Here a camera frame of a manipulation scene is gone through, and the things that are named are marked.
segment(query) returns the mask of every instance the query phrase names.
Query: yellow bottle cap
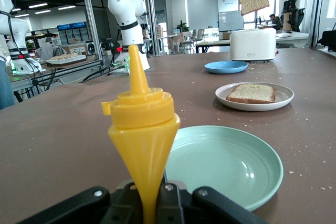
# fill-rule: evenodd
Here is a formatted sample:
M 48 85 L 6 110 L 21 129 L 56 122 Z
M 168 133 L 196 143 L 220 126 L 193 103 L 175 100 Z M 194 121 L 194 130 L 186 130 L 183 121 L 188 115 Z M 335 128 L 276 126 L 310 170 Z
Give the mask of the yellow bottle cap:
M 129 46 L 131 90 L 112 102 L 103 102 L 104 115 L 112 117 L 115 127 L 136 129 L 161 124 L 173 118 L 174 102 L 170 93 L 149 88 L 138 47 Z

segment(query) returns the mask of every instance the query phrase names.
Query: screw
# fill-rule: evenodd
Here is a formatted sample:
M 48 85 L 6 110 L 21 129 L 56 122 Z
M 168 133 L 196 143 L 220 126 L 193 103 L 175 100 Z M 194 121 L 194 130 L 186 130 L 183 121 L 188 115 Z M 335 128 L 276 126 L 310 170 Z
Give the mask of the screw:
M 207 195 L 208 195 L 208 191 L 205 190 L 205 189 L 201 189 L 201 190 L 199 190 L 198 193 L 199 193 L 199 195 L 201 195 L 201 196 L 207 196 Z
M 167 184 L 167 185 L 165 185 L 164 188 L 166 188 L 167 191 L 174 190 L 174 186 L 171 185 L 171 184 Z
M 95 197 L 100 197 L 102 194 L 103 194 L 103 191 L 101 191 L 101 190 L 95 191 L 95 192 L 93 193 L 93 195 L 94 195 Z

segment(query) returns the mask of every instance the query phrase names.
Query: refrigerator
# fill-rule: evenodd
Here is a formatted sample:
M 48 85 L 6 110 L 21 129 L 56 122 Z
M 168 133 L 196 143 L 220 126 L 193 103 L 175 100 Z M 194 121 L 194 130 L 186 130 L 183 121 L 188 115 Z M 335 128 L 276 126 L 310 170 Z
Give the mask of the refrigerator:
M 58 25 L 57 29 L 62 45 L 70 44 L 72 38 L 76 38 L 83 42 L 89 40 L 86 22 Z

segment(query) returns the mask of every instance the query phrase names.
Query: blue jeans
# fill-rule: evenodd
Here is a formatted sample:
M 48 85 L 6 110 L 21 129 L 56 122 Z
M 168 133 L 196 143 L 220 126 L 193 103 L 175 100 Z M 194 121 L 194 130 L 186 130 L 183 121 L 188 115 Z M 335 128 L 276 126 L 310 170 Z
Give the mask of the blue jeans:
M 6 64 L 0 60 L 0 110 L 14 104 L 14 94 L 7 74 Z

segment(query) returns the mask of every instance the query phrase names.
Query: whiteboard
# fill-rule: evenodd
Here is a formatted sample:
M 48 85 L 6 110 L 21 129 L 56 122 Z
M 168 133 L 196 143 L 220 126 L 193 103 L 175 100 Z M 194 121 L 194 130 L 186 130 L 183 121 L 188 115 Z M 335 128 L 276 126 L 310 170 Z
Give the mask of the whiteboard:
M 244 29 L 244 18 L 240 10 L 219 13 L 219 31 L 233 31 Z

